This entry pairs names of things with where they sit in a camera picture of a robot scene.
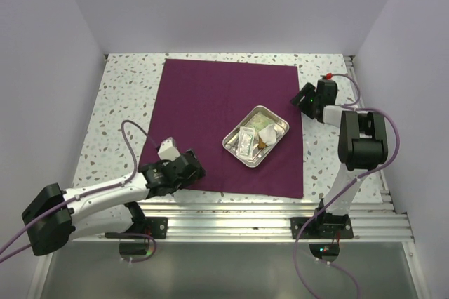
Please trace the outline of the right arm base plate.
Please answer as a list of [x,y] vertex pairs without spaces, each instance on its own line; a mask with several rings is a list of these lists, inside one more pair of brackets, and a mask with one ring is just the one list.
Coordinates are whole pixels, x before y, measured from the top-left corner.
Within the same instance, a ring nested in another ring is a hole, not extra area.
[[313,219],[300,234],[300,239],[353,239],[351,219],[348,215]]

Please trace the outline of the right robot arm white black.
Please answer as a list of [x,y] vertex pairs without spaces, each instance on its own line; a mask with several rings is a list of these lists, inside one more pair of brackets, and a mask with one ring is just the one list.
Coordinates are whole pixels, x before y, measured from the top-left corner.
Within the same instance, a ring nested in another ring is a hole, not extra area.
[[364,178],[387,161],[388,142],[385,116],[379,112],[358,112],[335,104],[337,84],[321,79],[307,83],[290,103],[303,115],[339,130],[337,155],[340,168],[327,195],[317,208],[312,228],[319,237],[337,230],[337,218],[349,215],[351,203]]

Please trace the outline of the suture packet white green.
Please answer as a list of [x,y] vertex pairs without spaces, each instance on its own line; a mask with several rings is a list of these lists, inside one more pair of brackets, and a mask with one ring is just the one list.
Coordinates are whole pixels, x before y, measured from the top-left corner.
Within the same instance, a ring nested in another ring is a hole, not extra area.
[[241,126],[239,128],[239,139],[236,148],[238,157],[247,159],[253,155],[253,146],[256,132],[254,128]]

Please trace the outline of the bagged bandage roll green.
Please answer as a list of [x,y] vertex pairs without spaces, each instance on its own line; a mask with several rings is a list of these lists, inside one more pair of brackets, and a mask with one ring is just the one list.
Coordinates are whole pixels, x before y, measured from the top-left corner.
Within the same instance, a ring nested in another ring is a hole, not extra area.
[[258,133],[272,123],[273,123],[272,119],[258,112],[250,119],[250,121],[247,123],[246,126],[255,129],[255,131]]

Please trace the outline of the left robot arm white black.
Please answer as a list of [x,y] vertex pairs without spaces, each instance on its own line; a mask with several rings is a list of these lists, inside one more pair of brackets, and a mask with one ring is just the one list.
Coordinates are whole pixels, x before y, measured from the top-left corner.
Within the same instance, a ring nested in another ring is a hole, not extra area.
[[151,232],[139,201],[162,197],[204,178],[206,171],[191,150],[174,160],[146,164],[110,183],[63,190],[44,187],[22,213],[35,256],[47,255],[69,241],[105,234],[140,238]]

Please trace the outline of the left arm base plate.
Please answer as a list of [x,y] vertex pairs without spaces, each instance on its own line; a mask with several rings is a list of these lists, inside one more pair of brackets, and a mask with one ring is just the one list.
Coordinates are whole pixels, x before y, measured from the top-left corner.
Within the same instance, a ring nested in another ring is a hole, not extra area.
[[168,231],[168,219],[166,217],[146,217],[142,222],[131,225],[122,233],[107,232],[107,239],[165,239]]

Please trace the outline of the white gauze pad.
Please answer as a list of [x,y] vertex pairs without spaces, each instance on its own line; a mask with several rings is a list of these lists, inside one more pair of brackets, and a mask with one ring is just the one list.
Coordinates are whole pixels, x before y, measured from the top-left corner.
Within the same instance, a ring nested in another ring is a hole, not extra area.
[[277,133],[275,124],[270,124],[260,132],[258,132],[259,140],[263,141],[266,146],[274,145],[277,141]]

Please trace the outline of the purple cloth mat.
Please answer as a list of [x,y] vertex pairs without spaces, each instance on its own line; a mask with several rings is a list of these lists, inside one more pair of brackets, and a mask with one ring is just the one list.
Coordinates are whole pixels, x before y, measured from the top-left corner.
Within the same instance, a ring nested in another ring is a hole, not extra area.
[[[167,59],[140,165],[159,157],[168,137],[180,152],[194,150],[206,176],[193,189],[302,198],[302,117],[290,100],[300,90],[295,66]],[[256,168],[233,157],[222,141],[248,113],[264,106],[290,126]]]

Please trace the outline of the steel instrument tray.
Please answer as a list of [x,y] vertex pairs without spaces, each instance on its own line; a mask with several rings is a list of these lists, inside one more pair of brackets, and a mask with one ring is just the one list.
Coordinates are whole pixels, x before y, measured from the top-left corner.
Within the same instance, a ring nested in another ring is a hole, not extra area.
[[[266,146],[263,149],[259,149],[257,147],[258,142],[259,142],[259,136],[258,136],[258,133],[256,132],[252,157],[247,158],[247,159],[238,157],[236,154],[236,148],[237,148],[238,139],[239,139],[239,128],[241,126],[247,127],[246,126],[247,123],[258,112],[266,115],[267,117],[269,117],[270,119],[273,120],[273,124],[275,124],[276,133],[277,133],[277,141],[274,145]],[[267,158],[267,156],[274,149],[274,147],[279,144],[279,142],[286,135],[286,133],[289,131],[289,129],[290,129],[290,126],[286,120],[282,119],[279,115],[275,114],[274,112],[272,112],[270,109],[266,108],[265,106],[258,105],[256,107],[254,107],[249,112],[249,114],[247,114],[240,121],[240,123],[237,124],[231,130],[231,132],[223,138],[222,146],[224,147],[224,149],[226,151],[228,151],[228,153],[230,153],[233,157],[238,159],[241,163],[243,163],[248,168],[256,168],[263,162],[264,159]]]

